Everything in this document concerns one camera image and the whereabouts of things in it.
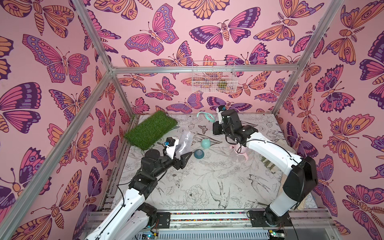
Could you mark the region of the teal bottle cap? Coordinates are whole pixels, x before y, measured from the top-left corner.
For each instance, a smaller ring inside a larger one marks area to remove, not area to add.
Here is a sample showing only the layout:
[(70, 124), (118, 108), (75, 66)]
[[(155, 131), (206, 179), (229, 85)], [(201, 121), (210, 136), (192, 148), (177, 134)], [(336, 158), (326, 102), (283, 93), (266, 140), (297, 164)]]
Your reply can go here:
[(211, 140), (210, 139), (203, 139), (202, 141), (201, 141), (201, 147), (203, 148), (203, 149), (209, 149), (210, 147), (211, 147)]

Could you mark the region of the dark teal nipple collar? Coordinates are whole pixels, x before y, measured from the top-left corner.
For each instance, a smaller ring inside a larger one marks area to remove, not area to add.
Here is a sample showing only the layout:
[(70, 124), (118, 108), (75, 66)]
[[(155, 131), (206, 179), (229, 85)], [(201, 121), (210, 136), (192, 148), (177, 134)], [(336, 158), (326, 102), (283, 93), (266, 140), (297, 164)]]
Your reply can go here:
[(203, 159), (204, 156), (205, 156), (205, 153), (204, 153), (203, 150), (201, 150), (201, 149), (197, 149), (197, 150), (194, 151), (194, 157), (195, 157), (196, 159), (198, 159), (198, 160)]

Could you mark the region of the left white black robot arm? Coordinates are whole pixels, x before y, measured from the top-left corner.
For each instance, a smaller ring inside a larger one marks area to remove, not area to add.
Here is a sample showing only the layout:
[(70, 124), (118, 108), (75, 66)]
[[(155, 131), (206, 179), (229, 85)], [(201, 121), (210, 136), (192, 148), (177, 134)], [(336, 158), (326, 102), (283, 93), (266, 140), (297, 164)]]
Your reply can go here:
[(193, 155), (188, 152), (177, 158), (167, 151), (149, 150), (141, 159), (141, 167), (129, 182), (117, 206), (96, 229), (85, 237), (86, 240), (132, 240), (146, 227), (157, 224), (157, 209), (146, 203), (146, 199), (158, 185), (158, 176), (170, 168), (184, 169)]

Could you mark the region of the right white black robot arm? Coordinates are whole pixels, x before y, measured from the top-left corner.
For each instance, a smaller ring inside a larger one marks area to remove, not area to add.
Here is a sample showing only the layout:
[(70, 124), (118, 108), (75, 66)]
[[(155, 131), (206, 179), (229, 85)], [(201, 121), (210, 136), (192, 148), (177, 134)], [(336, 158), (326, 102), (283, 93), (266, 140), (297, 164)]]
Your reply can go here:
[(316, 162), (301, 157), (269, 141), (256, 128), (243, 126), (238, 113), (221, 105), (216, 108), (218, 120), (213, 123), (213, 134), (231, 139), (234, 150), (240, 154), (246, 148), (255, 151), (278, 167), (287, 179), (283, 191), (265, 209), (269, 225), (277, 222), (290, 210), (296, 209), (318, 185)]

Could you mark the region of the pink bottle cap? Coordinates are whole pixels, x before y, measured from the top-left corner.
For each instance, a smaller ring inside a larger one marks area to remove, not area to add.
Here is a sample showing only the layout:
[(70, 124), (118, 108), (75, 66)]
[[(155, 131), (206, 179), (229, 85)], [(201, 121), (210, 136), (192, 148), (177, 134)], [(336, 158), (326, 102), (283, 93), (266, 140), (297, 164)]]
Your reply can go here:
[(241, 144), (237, 144), (234, 146), (234, 150), (237, 154), (245, 154), (247, 152), (247, 147), (244, 147)]

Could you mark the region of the beige work glove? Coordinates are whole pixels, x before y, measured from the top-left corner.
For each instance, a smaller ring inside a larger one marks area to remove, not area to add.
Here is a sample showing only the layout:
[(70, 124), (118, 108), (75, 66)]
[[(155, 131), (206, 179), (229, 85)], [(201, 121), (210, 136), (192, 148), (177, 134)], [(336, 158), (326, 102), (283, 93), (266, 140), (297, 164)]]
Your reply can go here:
[[(277, 147), (277, 149), (281, 150), (283, 153), (286, 152), (286, 147), (287, 147), (287, 142), (285, 140), (278, 140), (274, 142), (274, 147)], [(262, 156), (261, 157), (261, 162), (264, 164), (264, 166), (271, 171), (272, 173), (276, 173), (279, 168), (274, 164), (272, 161), (267, 159), (266, 157)]]

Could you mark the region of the green artificial grass mat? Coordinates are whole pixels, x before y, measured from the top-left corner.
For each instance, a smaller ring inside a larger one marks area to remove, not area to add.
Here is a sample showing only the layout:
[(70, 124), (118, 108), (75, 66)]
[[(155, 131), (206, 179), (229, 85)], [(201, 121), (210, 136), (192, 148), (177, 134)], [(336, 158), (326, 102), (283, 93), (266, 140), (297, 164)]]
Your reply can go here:
[(130, 145), (145, 151), (150, 149), (177, 125), (177, 120), (171, 118), (165, 112), (157, 111), (125, 133), (125, 139)]

